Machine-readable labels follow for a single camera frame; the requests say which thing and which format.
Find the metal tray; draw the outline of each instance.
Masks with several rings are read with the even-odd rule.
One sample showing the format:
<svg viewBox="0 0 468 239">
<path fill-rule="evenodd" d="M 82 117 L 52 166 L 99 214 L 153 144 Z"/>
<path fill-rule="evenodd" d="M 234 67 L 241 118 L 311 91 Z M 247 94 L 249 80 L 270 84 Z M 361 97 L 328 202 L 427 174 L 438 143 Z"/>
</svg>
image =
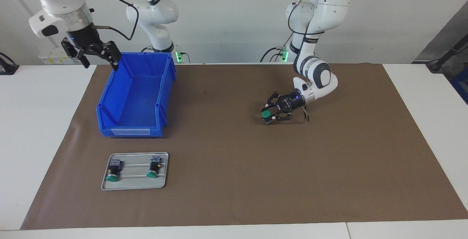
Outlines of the metal tray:
<svg viewBox="0 0 468 239">
<path fill-rule="evenodd" d="M 158 177 L 151 179 L 146 176 L 152 156 L 160 156 L 162 159 Z M 107 181 L 107 167 L 112 159 L 120 159 L 124 162 L 120 172 L 119 181 Z M 101 189 L 103 191 L 160 189 L 166 184 L 167 164 L 169 154 L 167 152 L 155 153 L 119 153 L 112 154 L 107 161 Z"/>
</svg>

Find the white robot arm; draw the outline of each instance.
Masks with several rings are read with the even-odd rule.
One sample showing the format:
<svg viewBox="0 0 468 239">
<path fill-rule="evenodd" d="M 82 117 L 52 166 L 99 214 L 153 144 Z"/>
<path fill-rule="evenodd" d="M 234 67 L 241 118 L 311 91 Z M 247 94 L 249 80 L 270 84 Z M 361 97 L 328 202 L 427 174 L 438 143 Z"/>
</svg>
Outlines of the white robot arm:
<svg viewBox="0 0 468 239">
<path fill-rule="evenodd" d="M 285 96 L 275 92 L 267 101 L 262 116 L 266 124 L 291 119 L 291 111 L 331 93 L 338 86 L 337 77 L 330 65 L 315 55 L 320 36 L 338 27 L 346 17 L 351 0 L 298 0 L 289 5 L 286 16 L 293 31 L 290 44 L 294 59 L 294 71 L 307 79 L 295 77 L 295 90 Z M 271 108 L 278 111 L 271 113 Z"/>
<path fill-rule="evenodd" d="M 162 24 L 176 22 L 179 18 L 179 10 L 170 0 L 146 0 L 146 2 L 134 3 L 139 11 L 138 25 L 144 30 L 151 41 L 154 52 L 172 52 L 174 43 L 169 31 Z M 131 8 L 127 8 L 127 18 L 130 22 L 136 21 L 137 14 Z"/>
<path fill-rule="evenodd" d="M 69 57 L 75 57 L 86 68 L 89 67 L 87 55 L 96 55 L 109 61 L 117 71 L 121 53 L 113 41 L 102 42 L 97 29 L 111 29 L 109 26 L 95 26 L 85 0 L 40 0 L 42 11 L 30 18 L 30 26 L 40 37 L 50 37 L 66 32 L 61 45 Z M 179 16 L 177 7 L 170 0 L 146 0 L 130 4 L 127 17 L 148 34 L 155 52 L 172 52 L 169 31 L 161 24 L 175 22 Z"/>
<path fill-rule="evenodd" d="M 85 54 L 96 55 L 118 69 L 121 53 L 113 41 L 102 42 L 85 0 L 40 0 L 42 10 L 30 18 L 30 26 L 40 37 L 66 32 L 61 42 L 69 57 L 89 67 Z"/>
</svg>

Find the white table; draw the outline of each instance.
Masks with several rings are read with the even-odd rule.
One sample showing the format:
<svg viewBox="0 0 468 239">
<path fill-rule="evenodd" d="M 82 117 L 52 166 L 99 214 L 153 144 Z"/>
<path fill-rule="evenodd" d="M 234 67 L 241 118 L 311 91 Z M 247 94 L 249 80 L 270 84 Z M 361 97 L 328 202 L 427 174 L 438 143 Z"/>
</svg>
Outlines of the white table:
<svg viewBox="0 0 468 239">
<path fill-rule="evenodd" d="M 430 74 L 425 66 L 384 67 L 468 207 L 468 106 L 442 75 Z M 0 230 L 4 230 L 0 238 L 103 238 L 115 234 L 178 239 L 467 238 L 468 220 L 14 231 L 28 212 L 94 70 L 93 66 L 87 70 L 81 66 L 23 66 L 14 76 L 0 76 Z M 26 174 L 25 165 L 32 160 L 37 163 L 35 174 Z"/>
</svg>

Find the brown mat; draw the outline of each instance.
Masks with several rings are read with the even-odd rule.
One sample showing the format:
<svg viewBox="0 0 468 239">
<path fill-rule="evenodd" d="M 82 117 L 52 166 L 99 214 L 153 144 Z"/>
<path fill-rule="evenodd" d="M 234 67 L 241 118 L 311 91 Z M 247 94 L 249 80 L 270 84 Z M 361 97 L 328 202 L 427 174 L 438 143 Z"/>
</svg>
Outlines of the brown mat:
<svg viewBox="0 0 468 239">
<path fill-rule="evenodd" d="M 22 229 L 468 219 L 384 68 L 338 64 L 338 89 L 263 124 L 292 66 L 178 66 L 164 139 L 112 139 L 98 66 Z M 163 189 L 101 191 L 112 153 L 167 151 Z"/>
</svg>

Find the green cap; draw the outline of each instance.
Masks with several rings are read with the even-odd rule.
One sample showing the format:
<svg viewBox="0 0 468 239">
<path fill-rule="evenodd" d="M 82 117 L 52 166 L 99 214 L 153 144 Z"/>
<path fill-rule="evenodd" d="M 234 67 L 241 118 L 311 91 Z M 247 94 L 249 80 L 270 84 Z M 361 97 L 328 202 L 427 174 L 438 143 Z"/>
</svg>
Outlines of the green cap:
<svg viewBox="0 0 468 239">
<path fill-rule="evenodd" d="M 117 182 L 118 178 L 116 176 L 107 176 L 106 180 L 110 182 Z"/>
<path fill-rule="evenodd" d="M 155 179 L 157 177 L 156 173 L 154 172 L 148 172 L 147 176 L 150 177 L 151 179 Z"/>
<path fill-rule="evenodd" d="M 269 110 L 265 110 L 262 112 L 263 118 L 268 118 L 271 115 L 271 112 Z"/>
</svg>

